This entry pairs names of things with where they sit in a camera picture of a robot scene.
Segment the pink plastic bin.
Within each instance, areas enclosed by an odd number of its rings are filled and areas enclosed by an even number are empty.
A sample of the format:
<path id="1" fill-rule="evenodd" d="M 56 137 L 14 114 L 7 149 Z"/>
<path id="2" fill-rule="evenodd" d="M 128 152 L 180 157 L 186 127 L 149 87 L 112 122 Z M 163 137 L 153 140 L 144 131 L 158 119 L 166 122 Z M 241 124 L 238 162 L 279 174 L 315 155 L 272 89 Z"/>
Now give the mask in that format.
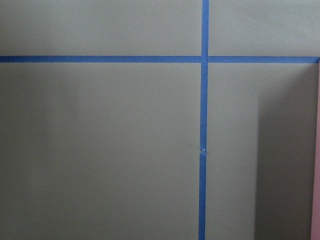
<path id="1" fill-rule="evenodd" d="M 315 160 L 311 215 L 311 240 L 320 240 L 320 96 L 317 100 Z"/>

